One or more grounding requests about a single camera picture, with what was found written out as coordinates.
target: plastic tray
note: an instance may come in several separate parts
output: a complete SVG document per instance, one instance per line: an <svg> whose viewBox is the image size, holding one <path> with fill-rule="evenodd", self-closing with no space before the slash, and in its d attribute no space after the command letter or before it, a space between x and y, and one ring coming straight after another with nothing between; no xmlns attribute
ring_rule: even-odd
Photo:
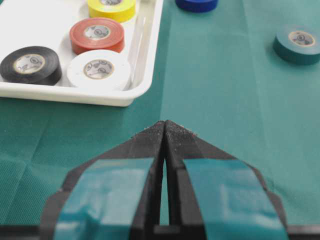
<svg viewBox="0 0 320 240"><path fill-rule="evenodd" d="M59 55L62 78L55 86L4 82L0 97L126 107L151 86L157 51L163 0L136 0L136 15L123 23L125 48L132 72L124 91L95 92L71 87L67 67L76 56L70 28L89 17L86 0L5 0L0 5L0 61L28 46L44 46Z"/></svg>

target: tape label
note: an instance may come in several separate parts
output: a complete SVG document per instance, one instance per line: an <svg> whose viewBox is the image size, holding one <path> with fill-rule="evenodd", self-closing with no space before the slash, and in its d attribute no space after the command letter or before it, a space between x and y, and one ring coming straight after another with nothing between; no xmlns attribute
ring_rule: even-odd
<svg viewBox="0 0 320 240"><path fill-rule="evenodd" d="M105 79L115 70L114 65L107 60L93 60L84 66L84 74L91 79Z"/></svg>
<svg viewBox="0 0 320 240"><path fill-rule="evenodd" d="M122 2L122 0L100 0L103 5L114 6Z"/></svg>
<svg viewBox="0 0 320 240"><path fill-rule="evenodd" d="M43 56L39 54L27 54L19 57L14 63L13 68L19 74L33 74L40 71L46 63Z"/></svg>
<svg viewBox="0 0 320 240"><path fill-rule="evenodd" d="M289 39L301 47L311 47L316 43L315 38L305 31L293 31L289 34Z"/></svg>
<svg viewBox="0 0 320 240"><path fill-rule="evenodd" d="M109 37L111 31L108 27L103 25L92 25L87 27L86 30L84 30L84 35L92 40L101 40L106 39Z"/></svg>

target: table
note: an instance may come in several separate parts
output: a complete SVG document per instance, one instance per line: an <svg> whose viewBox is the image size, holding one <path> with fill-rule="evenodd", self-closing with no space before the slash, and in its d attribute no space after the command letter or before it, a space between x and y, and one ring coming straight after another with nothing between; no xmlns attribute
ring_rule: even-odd
<svg viewBox="0 0 320 240"><path fill-rule="evenodd" d="M166 119L258 168L288 224L320 224L320 65L272 49L284 24L318 30L318 9L318 0L221 0L195 14L165 0L153 83L131 106L1 98L0 225L38 224L70 169ZM165 193L162 206L165 224Z"/></svg>

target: white tape roll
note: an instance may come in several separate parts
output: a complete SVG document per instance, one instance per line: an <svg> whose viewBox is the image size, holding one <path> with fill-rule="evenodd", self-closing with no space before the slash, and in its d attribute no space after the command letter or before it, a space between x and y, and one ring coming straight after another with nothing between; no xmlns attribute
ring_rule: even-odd
<svg viewBox="0 0 320 240"><path fill-rule="evenodd" d="M127 59L111 50L92 50L76 56L67 69L73 87L90 90L124 90L131 67Z"/></svg>

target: red tape roll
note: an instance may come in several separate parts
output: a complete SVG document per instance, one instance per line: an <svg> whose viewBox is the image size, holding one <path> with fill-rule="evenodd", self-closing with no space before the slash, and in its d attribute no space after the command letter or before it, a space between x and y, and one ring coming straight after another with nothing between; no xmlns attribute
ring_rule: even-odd
<svg viewBox="0 0 320 240"><path fill-rule="evenodd" d="M99 49L120 53L125 47L125 31L122 25L104 17L79 21L71 28L70 39L72 49L78 55Z"/></svg>

